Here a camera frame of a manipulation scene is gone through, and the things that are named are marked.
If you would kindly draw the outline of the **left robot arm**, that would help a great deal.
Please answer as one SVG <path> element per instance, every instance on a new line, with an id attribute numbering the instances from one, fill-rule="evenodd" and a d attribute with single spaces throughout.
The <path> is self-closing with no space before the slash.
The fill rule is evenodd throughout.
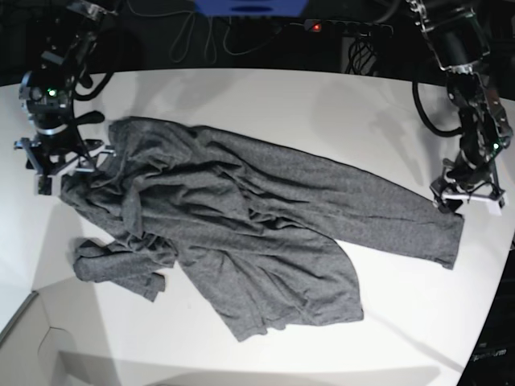
<path id="1" fill-rule="evenodd" d="M 446 75 L 447 96 L 460 121 L 457 129 L 437 128 L 422 107 L 418 80 L 413 80 L 415 108 L 423 124 L 438 137 L 459 138 L 455 159 L 443 160 L 440 176 L 430 185 L 435 206 L 453 213 L 463 203 L 477 201 L 499 216 L 508 198 L 500 186 L 496 158 L 510 146 L 513 129 L 488 72 L 486 35 L 469 1 L 411 1 L 409 7 Z"/>

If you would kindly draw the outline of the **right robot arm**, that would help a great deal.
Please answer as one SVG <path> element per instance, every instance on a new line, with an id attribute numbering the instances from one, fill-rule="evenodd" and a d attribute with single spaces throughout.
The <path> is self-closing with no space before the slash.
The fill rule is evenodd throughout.
<path id="1" fill-rule="evenodd" d="M 94 84 L 88 58 L 97 45 L 101 24 L 116 17 L 119 1 L 69 1 L 51 22 L 37 68 L 26 72 L 19 99 L 35 127 L 33 138 L 15 142 L 27 156 L 26 168 L 35 172 L 38 195 L 58 195 L 61 179 L 74 172 L 93 173 L 112 146 L 81 137 L 82 125 L 100 124 L 103 113 L 93 110 L 77 116 L 74 104 L 96 98 L 113 76 L 108 71 Z"/>

